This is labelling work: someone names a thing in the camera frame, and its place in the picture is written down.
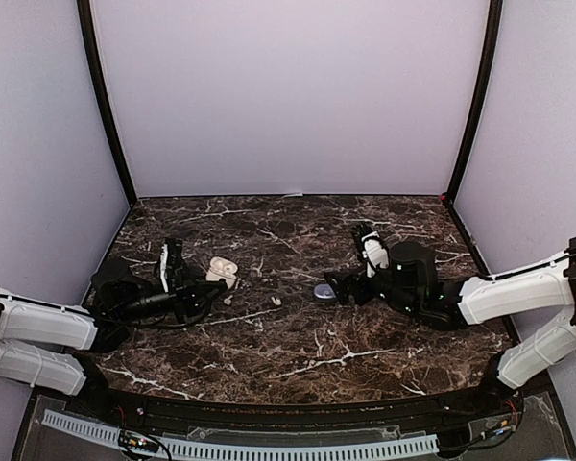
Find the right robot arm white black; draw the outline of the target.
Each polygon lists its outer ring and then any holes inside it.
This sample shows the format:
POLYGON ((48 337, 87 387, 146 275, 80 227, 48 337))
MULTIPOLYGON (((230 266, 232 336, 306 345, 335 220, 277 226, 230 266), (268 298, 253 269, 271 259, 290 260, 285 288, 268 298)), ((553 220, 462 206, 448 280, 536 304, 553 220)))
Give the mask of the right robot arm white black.
POLYGON ((576 237, 538 263, 456 281, 439 278, 432 249, 415 241, 387 247, 375 231, 355 235, 361 268, 327 272, 314 289, 320 301, 364 305, 379 299, 394 311, 440 331, 557 306, 560 312, 529 338, 498 354, 489 377, 470 397, 481 417, 493 415, 533 376, 576 352, 576 237))

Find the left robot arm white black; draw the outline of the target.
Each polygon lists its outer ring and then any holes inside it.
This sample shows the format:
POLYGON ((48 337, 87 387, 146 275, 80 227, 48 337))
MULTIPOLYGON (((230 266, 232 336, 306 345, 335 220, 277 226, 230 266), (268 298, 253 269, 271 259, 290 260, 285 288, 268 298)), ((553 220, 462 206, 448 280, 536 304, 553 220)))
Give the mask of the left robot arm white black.
POLYGON ((116 410, 116 398, 103 386, 94 366, 48 346, 108 353, 118 349, 134 328, 162 328, 169 313, 174 329, 185 329, 209 313, 228 290, 228 281, 197 278, 177 260, 163 262, 160 283, 136 276, 121 259, 108 260, 92 276, 89 308, 42 302, 0 289, 0 377, 76 396, 96 419, 116 410))

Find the beige earbud charging case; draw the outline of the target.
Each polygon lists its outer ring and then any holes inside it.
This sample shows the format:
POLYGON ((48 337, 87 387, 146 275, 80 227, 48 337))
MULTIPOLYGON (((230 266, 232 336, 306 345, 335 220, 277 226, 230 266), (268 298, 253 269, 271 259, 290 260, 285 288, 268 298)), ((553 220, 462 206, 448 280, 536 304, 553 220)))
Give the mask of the beige earbud charging case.
POLYGON ((209 262, 205 279, 207 281, 223 280, 228 290, 230 290, 237 281, 238 265, 233 261, 220 256, 213 256, 209 262))

